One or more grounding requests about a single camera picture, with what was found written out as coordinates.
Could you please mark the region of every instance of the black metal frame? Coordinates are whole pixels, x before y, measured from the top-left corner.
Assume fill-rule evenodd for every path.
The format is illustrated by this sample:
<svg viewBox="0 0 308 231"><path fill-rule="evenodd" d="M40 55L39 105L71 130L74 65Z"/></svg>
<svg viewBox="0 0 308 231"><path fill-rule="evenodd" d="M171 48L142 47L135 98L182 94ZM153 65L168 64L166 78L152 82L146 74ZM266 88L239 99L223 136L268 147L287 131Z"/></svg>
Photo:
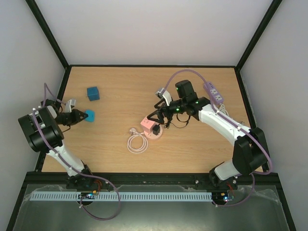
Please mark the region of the black metal frame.
<svg viewBox="0 0 308 231"><path fill-rule="evenodd" d="M248 59L250 53L252 52L253 48L257 44L258 40L260 39L261 35L263 34L264 30L266 29L268 23L270 22L271 18L274 16L276 10L278 9L282 0L273 0L270 7L268 8L266 14L264 15L261 23L259 24L256 32L254 33L251 41L249 42L246 50L244 51L242 57L240 58L237 66L205 66L205 65L69 65L67 60L65 59L56 39L54 38L47 22L45 21L41 11L39 10L35 0L25 0L29 5L33 15L37 19L40 27L42 28L43 32L45 33L48 41L50 42L52 48L54 49L56 55L58 56L60 62L62 63L65 73L63 76L63 80L60 86L60 90L58 93L58 99L62 99L65 88L68 82L68 78L71 72L72 67L74 66L101 66L101 67L191 67L191 68L233 68L237 77L237 81L239 84L239 88L241 91L241 95L243 98L243 102L245 105L245 109L247 112L248 120L250 123L251 128L256 127L255 118L253 115L253 111L251 109L249 99L247 97L247 93L243 84L243 80L241 77L241 69L245 64L246 60ZM13 230L15 225L19 207L22 203L23 197L26 192L27 185L29 184L66 184L67 174L66 173L43 173L41 172L43 163L45 160L46 154L40 153L39 158L35 167L34 172L28 172L26 174L24 183L18 195L9 225L7 227L7 231ZM264 170L268 169L267 165L262 166ZM151 184L151 185L182 185L182 186L190 186L196 189L210 189L209 187L209 177L208 173L200 174L153 174L153 173L94 173L94 175L101 176L104 178L109 179L115 185L123 185L123 184ZM282 207L287 219L287 223L290 230L295 231L295 225L278 177L278 174L271 173L269 175L255 175L256 178L256 185L275 185L278 191L279 199L282 203ZM251 177L239 177L237 179L238 185L249 185L251 184Z"/></svg>

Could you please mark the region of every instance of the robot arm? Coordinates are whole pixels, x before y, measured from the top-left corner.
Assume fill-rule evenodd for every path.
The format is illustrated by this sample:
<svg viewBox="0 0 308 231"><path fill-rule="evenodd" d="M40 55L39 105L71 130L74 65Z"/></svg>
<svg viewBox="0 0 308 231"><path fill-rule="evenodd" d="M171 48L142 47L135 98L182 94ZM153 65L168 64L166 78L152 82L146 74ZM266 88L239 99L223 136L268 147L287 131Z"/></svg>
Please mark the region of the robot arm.
<svg viewBox="0 0 308 231"><path fill-rule="evenodd" d="M51 100L46 101L45 107L39 107L35 112L36 119L39 127L41 128L48 143L57 150L61 157L76 170L80 172L90 171L86 165L82 163L80 159L74 156L64 145L63 133L59 128L59 124L72 126L88 117L86 113L83 113L77 109L72 109L75 106L76 100L69 100L65 105L64 112L59 112L55 106L55 102ZM24 135L35 152L45 152L47 155L55 158L67 171L70 177L77 176L77 173L70 169L63 161L58 157L58 154L50 150L44 143L43 138L38 132L37 126L34 122L32 114L25 115L18 119L18 122L24 132Z"/></svg>
<svg viewBox="0 0 308 231"><path fill-rule="evenodd" d="M164 124L164 118L167 118L167 123L169 123L174 114L186 112L188 115L214 128L234 146L232 159L219 164L210 171L210 180L214 186L217 187L220 183L233 176L247 176L267 162L267 158L258 146L241 131L243 129L253 136L268 152L265 136L261 129L251 129L225 116L237 127L231 125L217 114L218 108L215 106L213 108L209 99L197 97L191 82L188 80L178 82L176 89L180 99L170 101L167 104L163 102L164 98L160 97L162 100L155 105L157 110L148 115L147 118Z"/></svg>

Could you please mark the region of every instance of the pink power adapter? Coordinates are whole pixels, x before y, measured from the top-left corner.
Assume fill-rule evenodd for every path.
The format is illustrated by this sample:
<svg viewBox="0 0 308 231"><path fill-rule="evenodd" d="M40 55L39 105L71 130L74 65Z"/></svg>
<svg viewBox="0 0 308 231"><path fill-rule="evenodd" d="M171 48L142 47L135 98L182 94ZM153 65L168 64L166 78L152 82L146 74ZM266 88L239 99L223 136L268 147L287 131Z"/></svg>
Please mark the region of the pink power adapter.
<svg viewBox="0 0 308 231"><path fill-rule="evenodd" d="M148 139L151 139L151 140L157 140L161 137L162 133L163 133L163 128L160 124L154 122L154 121L151 121L151 120L148 120L147 117L145 117L142 121L141 121L141 127L144 131L144 135L148 138ZM160 132L157 134L157 135L154 135L153 134L153 127L155 125L159 125L160 126Z"/></svg>
<svg viewBox="0 0 308 231"><path fill-rule="evenodd" d="M142 121L141 121L141 127L142 129L147 132L147 133L151 133L152 132L152 128L157 124L154 121L148 120L147 117L145 117Z"/></svg>

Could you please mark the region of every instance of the white wall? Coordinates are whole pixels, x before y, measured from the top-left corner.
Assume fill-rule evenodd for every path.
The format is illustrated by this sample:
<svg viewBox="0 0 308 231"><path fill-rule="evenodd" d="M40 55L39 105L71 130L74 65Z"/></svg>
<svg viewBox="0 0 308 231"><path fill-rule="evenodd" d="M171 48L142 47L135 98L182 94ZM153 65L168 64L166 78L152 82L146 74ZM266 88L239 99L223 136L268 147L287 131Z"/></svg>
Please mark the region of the white wall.
<svg viewBox="0 0 308 231"><path fill-rule="evenodd" d="M298 231L307 230L308 1L282 1L242 70Z"/></svg>
<svg viewBox="0 0 308 231"><path fill-rule="evenodd" d="M57 92L64 69L24 0L2 0L0 16L0 230L6 230L38 158L17 119L39 105L44 82Z"/></svg>
<svg viewBox="0 0 308 231"><path fill-rule="evenodd" d="M236 65L271 0L37 0L70 64Z"/></svg>

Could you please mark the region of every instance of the black cable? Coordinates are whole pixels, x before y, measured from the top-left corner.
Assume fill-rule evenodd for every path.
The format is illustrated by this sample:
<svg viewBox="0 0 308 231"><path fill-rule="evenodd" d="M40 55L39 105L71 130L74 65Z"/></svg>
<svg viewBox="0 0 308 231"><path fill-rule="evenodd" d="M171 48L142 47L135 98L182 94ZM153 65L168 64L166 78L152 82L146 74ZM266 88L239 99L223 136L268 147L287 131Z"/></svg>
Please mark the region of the black cable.
<svg viewBox="0 0 308 231"><path fill-rule="evenodd" d="M62 131L62 133L65 133L66 131L70 130L71 129L71 126L69 126L69 128L65 131Z"/></svg>
<svg viewBox="0 0 308 231"><path fill-rule="evenodd" d="M171 120L170 120L170 121L168 121L168 122L165 123L164 128L167 128L167 129L168 129L168 128L170 127L170 124L172 124L172 125L175 126L176 128L184 128L184 127L186 127L186 126L188 125L190 119L191 119L191 116L188 116L188 119L187 119L186 121L181 121L181 120L179 119L179 114L177 114L177 120L178 120L179 122L181 122L181 123L186 123L185 126L183 126L183 127L178 127L178 126L176 126L175 124L173 124L173 123L171 122Z"/></svg>

